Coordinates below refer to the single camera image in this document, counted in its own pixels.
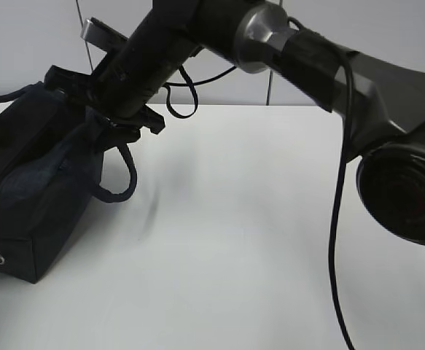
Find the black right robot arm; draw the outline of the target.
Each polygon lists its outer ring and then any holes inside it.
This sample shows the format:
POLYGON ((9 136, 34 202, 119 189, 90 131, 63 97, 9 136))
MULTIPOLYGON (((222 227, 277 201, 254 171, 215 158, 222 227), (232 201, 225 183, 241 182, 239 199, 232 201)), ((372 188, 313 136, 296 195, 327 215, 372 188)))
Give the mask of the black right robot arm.
POLYGON ((44 84, 116 125, 161 128, 147 102, 198 51, 250 74, 271 69, 343 118, 356 185, 384 228, 425 246, 425 72, 335 44, 268 1, 154 1, 131 36, 91 18, 82 38, 106 52, 92 74, 53 66, 44 84))

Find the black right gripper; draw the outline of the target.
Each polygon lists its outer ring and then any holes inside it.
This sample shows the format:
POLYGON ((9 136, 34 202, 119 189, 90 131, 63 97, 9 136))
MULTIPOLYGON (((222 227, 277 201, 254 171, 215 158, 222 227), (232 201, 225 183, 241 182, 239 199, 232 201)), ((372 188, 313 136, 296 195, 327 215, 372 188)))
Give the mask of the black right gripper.
POLYGON ((165 127, 164 117, 148 107, 142 94, 126 83, 125 72, 114 67, 118 53, 110 50, 91 74, 53 65, 44 76, 47 90, 62 92, 70 102, 89 106, 111 121, 98 123, 97 150, 138 141, 139 128, 159 134, 165 127))

